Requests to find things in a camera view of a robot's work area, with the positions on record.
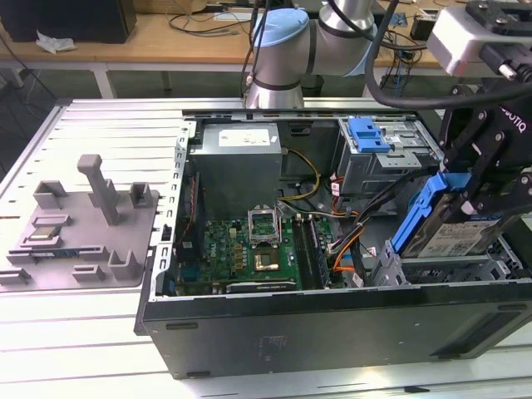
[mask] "label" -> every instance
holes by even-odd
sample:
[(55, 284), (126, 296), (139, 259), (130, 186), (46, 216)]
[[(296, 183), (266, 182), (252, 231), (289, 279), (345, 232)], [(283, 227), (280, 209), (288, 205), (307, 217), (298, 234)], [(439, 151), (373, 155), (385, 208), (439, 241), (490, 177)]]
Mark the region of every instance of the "label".
[(388, 143), (401, 143), (401, 139), (394, 135), (385, 135), (384, 140), (386, 140)]
[(220, 147), (269, 145), (268, 129), (224, 129), (219, 133)]
[(53, 252), (39, 252), (38, 254), (32, 254), (33, 258), (55, 258), (56, 255)]
[(482, 231), (499, 220), (475, 220), (465, 223), (442, 224), (419, 254), (419, 258), (463, 256), (482, 239)]
[(517, 128), (517, 130), (521, 133), (525, 133), (527, 127), (525, 121), (523, 121), (519, 116), (516, 114), (513, 114), (512, 112), (506, 110), (505, 108), (500, 108), (506, 117), (514, 124), (514, 126)]
[(332, 191), (332, 195), (334, 195), (335, 197), (339, 197), (340, 196), (340, 184), (331, 183), (331, 191)]
[(356, 272), (352, 274), (352, 281), (355, 283), (357, 288), (361, 288), (364, 286), (364, 282)]

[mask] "green circuit board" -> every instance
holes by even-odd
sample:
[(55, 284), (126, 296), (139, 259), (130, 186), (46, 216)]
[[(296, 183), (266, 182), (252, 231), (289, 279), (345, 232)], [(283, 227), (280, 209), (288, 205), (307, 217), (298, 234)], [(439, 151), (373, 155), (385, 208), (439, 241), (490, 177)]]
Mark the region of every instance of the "green circuit board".
[[(330, 227), (325, 219), (317, 220), (318, 235), (323, 248), (332, 239)], [(289, 281), (301, 289), (298, 261), (293, 242), (290, 219), (281, 219), (279, 224), (281, 240), (277, 248), (267, 249), (273, 253), (278, 265), (276, 269), (257, 270), (258, 255), (256, 246), (249, 238), (249, 224), (246, 219), (209, 220), (204, 229), (204, 255), (200, 264), (190, 270), (183, 270), (185, 276), (178, 283), (178, 294), (201, 295), (212, 293), (212, 283), (227, 285), (242, 282)], [(254, 220), (254, 234), (271, 234), (271, 219)]]
[[(236, 237), (231, 238), (229, 229), (239, 226)], [(268, 221), (254, 223), (254, 234), (271, 234)], [(249, 242), (247, 220), (213, 220), (205, 229), (205, 258), (209, 280), (259, 281), (287, 279), (299, 287), (298, 266), (292, 249), (292, 229), (286, 220), (281, 223), (281, 242), (278, 245), (278, 270), (255, 271), (254, 255)]]

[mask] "aluminum workbench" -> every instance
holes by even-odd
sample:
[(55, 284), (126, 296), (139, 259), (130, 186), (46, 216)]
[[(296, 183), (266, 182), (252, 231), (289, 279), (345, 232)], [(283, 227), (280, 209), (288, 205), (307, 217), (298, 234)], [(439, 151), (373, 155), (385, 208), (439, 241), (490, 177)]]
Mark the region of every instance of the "aluminum workbench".
[[(320, 99), (311, 107), (363, 108), (367, 99)], [(0, 184), (0, 251), (17, 239), (41, 180), (87, 190), (76, 172), (98, 153), (123, 190), (147, 181), (165, 195), (175, 127), (187, 108), (240, 107), (238, 100), (93, 100), (55, 107)], [(160, 220), (155, 218), (155, 228)], [(175, 381), (149, 337), (133, 333), (139, 288), (0, 294), (1, 397), (532, 397), (532, 327), (470, 361)]]

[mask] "electronic device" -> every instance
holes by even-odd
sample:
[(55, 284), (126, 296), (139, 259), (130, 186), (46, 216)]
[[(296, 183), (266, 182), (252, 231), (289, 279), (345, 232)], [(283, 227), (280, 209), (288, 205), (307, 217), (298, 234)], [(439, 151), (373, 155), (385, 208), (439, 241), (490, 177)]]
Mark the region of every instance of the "electronic device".
[(14, 42), (34, 42), (39, 31), (74, 42), (123, 43), (136, 22), (133, 0), (2, 0), (0, 15)]
[[(244, 97), (248, 108), (271, 110), (187, 114), (198, 124), (187, 167), (199, 180), (202, 173), (218, 173), (198, 172), (193, 160), (195, 146), (203, 148), (212, 134), (205, 119), (215, 124), (217, 147), (227, 141), (227, 130), (237, 131), (238, 145), (279, 143), (283, 165), (273, 208), (268, 186), (264, 194), (251, 190), (249, 195), (261, 198), (247, 217), (238, 206), (226, 210), (235, 212), (231, 219), (216, 219), (219, 211), (210, 211), (195, 240), (203, 237), (203, 258), (183, 257), (185, 243), (171, 239), (170, 231), (157, 246), (143, 321), (174, 378), (473, 358), (530, 320), (530, 266), (502, 235), (532, 210), (532, 142), (525, 118), (530, 13), (488, 2), (443, 10), (427, 43), (442, 66), (460, 75), (471, 63), (482, 63), (505, 80), (485, 86), (488, 94), (457, 86), (454, 98), (412, 100), (387, 96), (372, 78), (378, 41), (398, 1), (391, 1), (373, 35), (369, 3), (328, 1), (318, 25), (300, 12), (271, 12), (265, 19), (283, 30), (264, 34), (267, 57), (254, 63)], [(468, 33), (465, 45), (457, 32)], [(328, 35), (334, 40), (325, 47), (320, 37)], [(346, 53), (348, 46), (353, 52)], [(301, 57), (283, 57), (288, 53)], [(427, 134), (420, 112), (323, 113), (313, 112), (312, 105), (293, 111), (303, 105), (303, 73), (324, 68), (350, 74), (365, 57), (366, 82), (377, 101), (405, 110), (448, 108), (439, 134)], [(300, 126), (302, 121), (307, 125)], [(319, 121), (334, 121), (324, 129), (332, 148), (316, 140)], [(277, 129), (263, 125), (273, 123)], [(240, 124), (246, 133), (239, 132)], [(318, 154), (288, 146), (305, 139)], [(292, 174), (287, 163), (295, 155), (312, 169), (310, 176)], [(186, 157), (183, 146), (180, 156)], [(253, 161), (245, 167), (261, 170)], [(274, 180), (270, 173), (278, 169), (268, 168), (264, 181)], [(173, 183), (175, 195), (179, 187), (187, 190), (186, 176), (185, 171)], [(327, 183), (319, 189), (323, 179), (330, 179), (330, 194)], [(218, 181), (225, 186), (214, 184), (214, 195), (238, 193), (238, 204), (245, 204), (238, 177), (219, 172)], [(172, 206), (170, 214), (177, 214)], [(204, 209), (209, 215), (209, 206)], [(184, 228), (171, 220), (168, 226), (177, 226), (179, 237), (192, 220)], [(347, 345), (328, 344), (327, 337), (336, 336)]]
[[(530, 269), (503, 238), (474, 257), (384, 247), (443, 160), (435, 112), (238, 104), (183, 117), (138, 315), (174, 378), (472, 358), (529, 319)], [(365, 222), (367, 252), (340, 254), (345, 215), (405, 176)], [(338, 331), (371, 340), (328, 343)]]
[(440, 10), (422, 8), (420, 13), (414, 16), (414, 22), (410, 30), (410, 37), (414, 40), (426, 41), (431, 35), (432, 28), (436, 23)]

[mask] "blue latch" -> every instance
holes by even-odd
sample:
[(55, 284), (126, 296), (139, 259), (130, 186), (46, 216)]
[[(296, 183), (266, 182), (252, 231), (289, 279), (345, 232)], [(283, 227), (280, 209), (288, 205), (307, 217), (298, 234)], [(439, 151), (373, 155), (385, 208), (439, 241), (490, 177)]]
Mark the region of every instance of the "blue latch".
[(391, 147), (381, 136), (372, 118), (349, 118), (349, 132), (356, 141), (358, 152), (388, 152)]
[(398, 254), (401, 254), (403, 245), (415, 233), (419, 223), (432, 213), (432, 200), (442, 191), (463, 190), (469, 179), (470, 173), (441, 173), (429, 178), (416, 202), (408, 211), (406, 218), (393, 236), (392, 246)]

